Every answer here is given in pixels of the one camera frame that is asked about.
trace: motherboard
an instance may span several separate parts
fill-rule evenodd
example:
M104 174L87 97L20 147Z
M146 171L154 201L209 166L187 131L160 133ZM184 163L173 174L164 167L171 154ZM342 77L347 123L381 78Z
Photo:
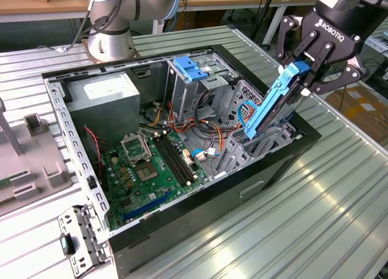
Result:
M200 164L189 157L189 151L177 133L141 140L138 137L102 154L106 165L108 191L105 195L110 205L111 230L200 189L209 181ZM134 164L131 158L139 155L144 159Z

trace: green motherboard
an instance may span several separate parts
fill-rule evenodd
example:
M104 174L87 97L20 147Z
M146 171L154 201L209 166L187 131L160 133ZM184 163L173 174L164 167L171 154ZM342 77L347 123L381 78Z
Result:
M186 147L179 136L175 132L168 133L165 140L174 144L179 158L184 161L185 157L182 152ZM156 146L156 140L146 138L145 142L152 158L148 161L141 160L136 165L131 166L122 146L102 154L107 168L109 190L104 192L110 205L107 216L111 230L118 229L162 204L199 189L208 182L206 174L195 162L187 166L190 173L195 176L195 180L189 185L182 185L182 182L179 183L176 177L179 173L175 172L176 175L174 175L174 171L167 165L165 155L163 156L160 147ZM130 157L143 152L140 143L133 143L130 149L126 148Z

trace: robotiq logo text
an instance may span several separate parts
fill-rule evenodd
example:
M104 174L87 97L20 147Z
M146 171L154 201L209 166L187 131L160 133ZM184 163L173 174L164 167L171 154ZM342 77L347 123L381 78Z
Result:
M343 42L345 40L345 36L340 34L338 31L333 29L330 25L325 23L322 19L318 21L318 23L315 24L316 27L322 27L325 31L330 33L332 36L334 36L336 39L338 39L340 42Z

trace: metal work surface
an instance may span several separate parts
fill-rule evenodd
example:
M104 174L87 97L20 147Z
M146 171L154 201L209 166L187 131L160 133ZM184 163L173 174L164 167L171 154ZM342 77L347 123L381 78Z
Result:
M224 44L271 85L277 63L227 27L134 38L140 54ZM11 126L38 113L73 167L40 74L90 64L81 45L68 53L28 50L0 54L0 97ZM283 180L130 278L373 278L388 260L388 156L310 97L299 114L321 140ZM74 173L71 188L0 218L0 277L72 278L56 217L84 204ZM85 278L116 278L106 264Z
M380 24L365 43L377 52L383 53L384 56L388 56L388 40L383 38L384 32L388 32L388 18Z

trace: table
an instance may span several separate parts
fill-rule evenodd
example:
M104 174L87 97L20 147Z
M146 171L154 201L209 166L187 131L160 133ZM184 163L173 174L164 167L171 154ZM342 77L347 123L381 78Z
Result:
M187 11L257 8L260 0L187 0ZM315 0L273 0L275 16L263 43L269 44L287 7L314 5ZM32 0L0 0L0 22L37 21L49 19L83 18L88 0L50 0L48 3ZM181 1L178 11L182 11ZM153 33L161 33L162 21L154 21Z
M144 56L222 44L268 86L278 63L236 29L134 37ZM0 218L0 277L71 278L56 217L84 204L40 74L90 64L81 45L0 53L0 97L11 125L47 120L73 186ZM129 276L137 278L374 278L388 260L388 152L313 95L299 114L322 134L282 181ZM117 278L112 264L85 277Z

